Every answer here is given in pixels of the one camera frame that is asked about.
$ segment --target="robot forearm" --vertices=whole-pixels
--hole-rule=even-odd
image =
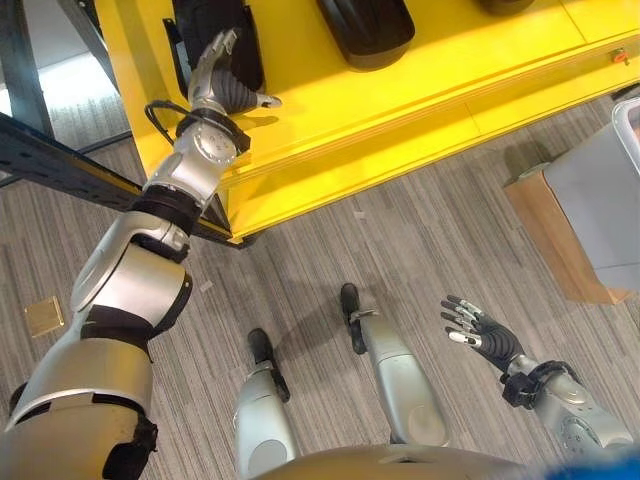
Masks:
[[[36,368],[0,437],[0,478],[135,479],[155,449],[147,343],[184,308],[192,283],[180,262],[189,235],[224,171],[249,147],[226,116],[234,113],[224,107],[229,82],[224,92],[215,88],[228,74],[218,60],[228,59],[235,38],[221,34],[205,50],[192,82],[212,87],[190,93],[193,109],[178,125],[173,153],[80,272],[71,328]]]
[[[544,373],[545,365],[550,365],[549,373]],[[615,458],[621,449],[633,445],[633,437],[622,422],[598,405],[573,378],[573,372],[563,371],[561,365],[560,362],[540,365],[518,355],[506,372],[503,396],[512,405],[532,409],[563,448],[581,461]],[[527,382],[532,378],[539,381]]]
[[[471,346],[503,376],[503,398],[514,407],[533,410],[570,454],[582,460],[618,455],[633,444],[624,425],[600,407],[564,362],[542,364],[527,357],[518,338],[470,302],[448,295],[441,316],[456,343]]]

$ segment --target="yellow table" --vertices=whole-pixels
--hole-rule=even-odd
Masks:
[[[367,73],[344,62],[315,0],[248,2],[284,106],[234,118],[252,137],[220,185],[236,240],[640,78],[640,0],[536,0],[506,18],[474,0],[405,1],[411,48]],[[96,6],[149,173],[170,146],[144,105],[185,103],[162,25],[171,1]],[[618,48],[628,64],[613,63]]]

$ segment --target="black object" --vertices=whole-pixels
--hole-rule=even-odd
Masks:
[[[200,207],[193,197],[162,185],[147,188],[129,210],[149,213],[167,220],[180,227],[187,235],[191,235],[200,218]]]
[[[249,332],[247,340],[249,342],[249,350],[251,351],[251,355],[253,355],[253,361],[256,365],[266,361],[271,362],[271,378],[276,385],[278,396],[283,403],[287,403],[291,398],[291,393],[289,392],[287,382],[280,372],[278,362],[276,362],[276,357],[273,354],[273,345],[271,345],[269,336],[261,328],[255,328]]]
[[[345,283],[340,289],[340,306],[344,313],[344,321],[351,337],[351,347],[358,355],[367,353],[367,346],[362,337],[360,320],[351,320],[351,314],[360,310],[360,295],[353,283]]]
[[[529,7],[534,0],[478,0],[493,15],[513,15]]]
[[[82,200],[124,212],[142,193],[136,183],[2,113],[0,145],[0,170]],[[229,243],[228,229],[202,217],[193,234],[232,248],[244,247]]]
[[[11,394],[11,398],[9,398],[9,416],[13,414],[13,411],[18,406],[18,402],[20,401],[20,397],[22,396],[22,392],[24,392],[25,388],[27,388],[27,382],[24,382]]]
[[[550,374],[552,373],[568,373],[571,378],[580,383],[576,372],[567,363],[550,360],[538,365],[529,375],[522,372],[511,376],[506,373],[502,375],[500,377],[500,381],[504,384],[502,398],[512,407],[524,407],[527,410],[532,410],[536,405],[540,390],[551,378]]]
[[[107,480],[137,480],[147,465],[149,455],[156,451],[158,427],[138,413],[138,424],[129,443],[119,443],[109,453],[102,469]]]
[[[231,72],[250,90],[264,87],[264,71],[251,8],[243,0],[173,0],[175,24],[164,20],[180,91],[186,97],[184,55],[191,70],[198,66],[200,55],[224,30],[236,29],[239,38],[231,56]]]
[[[359,69],[395,62],[415,35],[403,0],[318,0],[318,5],[345,60]]]

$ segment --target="gray bin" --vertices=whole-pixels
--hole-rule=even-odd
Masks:
[[[640,291],[640,98],[544,170],[598,279]]]

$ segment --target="black shoe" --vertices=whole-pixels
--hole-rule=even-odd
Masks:
[[[249,342],[249,351],[253,355],[253,361],[256,365],[266,361],[271,362],[273,367],[271,369],[271,378],[273,378],[273,383],[276,385],[278,396],[283,403],[287,403],[291,398],[291,392],[289,392],[287,382],[284,380],[282,373],[280,373],[280,368],[278,368],[269,336],[261,328],[255,328],[249,332],[247,340]]]
[[[362,338],[360,320],[351,321],[351,314],[360,310],[360,295],[358,294],[358,288],[353,283],[345,283],[340,289],[340,306],[351,337],[353,351],[358,355],[362,355],[367,352],[367,346],[364,343],[364,338]]]

